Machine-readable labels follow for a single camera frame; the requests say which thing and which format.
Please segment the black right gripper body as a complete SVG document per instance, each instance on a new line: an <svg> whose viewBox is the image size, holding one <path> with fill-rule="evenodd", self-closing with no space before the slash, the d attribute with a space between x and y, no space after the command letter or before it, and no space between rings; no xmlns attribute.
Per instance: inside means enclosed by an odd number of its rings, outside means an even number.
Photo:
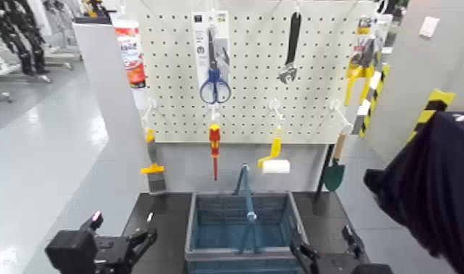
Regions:
<svg viewBox="0 0 464 274"><path fill-rule="evenodd" d="M355 258L346 253L320 254L317 265L320 274L351 274L357 265L365 263L363 257Z"/></svg>

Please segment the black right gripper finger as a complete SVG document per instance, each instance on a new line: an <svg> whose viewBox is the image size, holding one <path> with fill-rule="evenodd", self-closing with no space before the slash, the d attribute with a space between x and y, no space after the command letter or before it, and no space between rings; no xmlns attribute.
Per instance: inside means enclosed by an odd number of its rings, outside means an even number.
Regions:
<svg viewBox="0 0 464 274"><path fill-rule="evenodd" d="M348 224L342 228L341 233L347 243L345 254L351 255L357 260L363 260L365 245L354 228Z"/></svg>
<svg viewBox="0 0 464 274"><path fill-rule="evenodd" d="M306 274L319 274L318 260L320 255L317 250L302 240L297 228L291 232L290 251L296 258L302 270Z"/></svg>

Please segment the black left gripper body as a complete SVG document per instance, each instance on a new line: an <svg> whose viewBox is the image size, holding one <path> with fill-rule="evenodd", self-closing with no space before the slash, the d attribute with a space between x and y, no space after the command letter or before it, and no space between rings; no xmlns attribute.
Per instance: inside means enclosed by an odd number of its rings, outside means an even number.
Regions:
<svg viewBox="0 0 464 274"><path fill-rule="evenodd" d="M97 274L130 274L135 264L135 248L138 246L131 237L97 237L98 252L95 256Z"/></svg>

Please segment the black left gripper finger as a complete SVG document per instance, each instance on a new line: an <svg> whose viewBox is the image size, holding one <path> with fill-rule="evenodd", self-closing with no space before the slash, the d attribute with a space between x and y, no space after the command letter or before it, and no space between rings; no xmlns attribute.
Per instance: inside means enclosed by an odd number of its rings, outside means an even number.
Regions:
<svg viewBox="0 0 464 274"><path fill-rule="evenodd" d="M129 266L133 267L153 244L154 242L152 240L145 240L141 243L131 243L129 251Z"/></svg>
<svg viewBox="0 0 464 274"><path fill-rule="evenodd" d="M157 229L149 228L147 230L139 230L133 233L129 239L130 246L134 250L148 249L157 241Z"/></svg>

